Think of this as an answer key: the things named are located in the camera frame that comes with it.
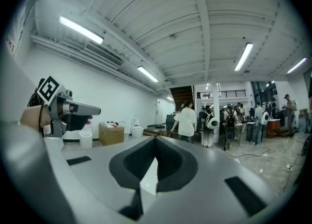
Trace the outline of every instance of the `fluorescent light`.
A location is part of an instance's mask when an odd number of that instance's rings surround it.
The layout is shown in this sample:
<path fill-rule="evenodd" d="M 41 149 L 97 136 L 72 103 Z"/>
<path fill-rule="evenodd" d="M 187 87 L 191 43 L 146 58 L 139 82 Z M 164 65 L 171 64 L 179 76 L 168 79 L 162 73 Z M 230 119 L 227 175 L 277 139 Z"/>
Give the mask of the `fluorescent light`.
<path fill-rule="evenodd" d="M 92 33 L 91 31 L 85 29 L 84 27 L 81 27 L 80 25 L 74 23 L 73 21 L 66 19 L 64 17 L 60 17 L 59 18 L 59 22 L 71 29 L 76 30 L 77 32 L 81 33 L 84 36 L 87 36 L 88 38 L 90 38 L 91 40 L 95 41 L 98 44 L 101 44 L 102 41 L 104 40 L 102 37 Z"/>
<path fill-rule="evenodd" d="M 237 66 L 236 66 L 236 68 L 235 68 L 235 71 L 236 71 L 236 72 L 239 71 L 239 70 L 242 68 L 242 66 L 243 66 L 243 64 L 244 64 L 244 62 L 245 62 L 245 60 L 247 59 L 247 57 L 248 57 L 250 51 L 252 50 L 252 47 L 253 47 L 253 44 L 252 44 L 252 43 L 246 43 L 244 52 L 243 52 L 243 54 L 242 54 L 242 56 L 241 56 L 241 58 L 240 58 L 240 60 L 239 60 L 239 62 L 238 62 L 238 64 L 237 64 Z"/>
<path fill-rule="evenodd" d="M 152 81 L 154 82 L 159 82 L 157 79 L 155 79 L 148 71 L 145 70 L 144 67 L 142 66 L 139 66 L 137 68 L 140 72 L 144 73 L 146 76 L 148 76 Z"/>
<path fill-rule="evenodd" d="M 303 58 L 302 60 L 300 60 L 293 68 L 289 69 L 287 71 L 288 74 L 291 74 L 294 70 L 296 70 L 299 66 L 301 66 L 304 62 L 307 61 L 307 58 Z"/>

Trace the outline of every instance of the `staircase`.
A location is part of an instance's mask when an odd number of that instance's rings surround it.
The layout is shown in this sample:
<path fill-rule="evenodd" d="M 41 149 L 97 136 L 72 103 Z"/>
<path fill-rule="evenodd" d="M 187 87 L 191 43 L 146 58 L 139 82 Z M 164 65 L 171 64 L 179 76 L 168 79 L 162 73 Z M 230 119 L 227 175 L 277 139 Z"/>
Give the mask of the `staircase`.
<path fill-rule="evenodd" d="M 178 111 L 181 105 L 187 100 L 190 99 L 194 104 L 194 96 L 191 86 L 186 87 L 178 87 L 178 88 L 171 88 L 170 89 L 172 97 L 175 101 L 175 110 Z"/>

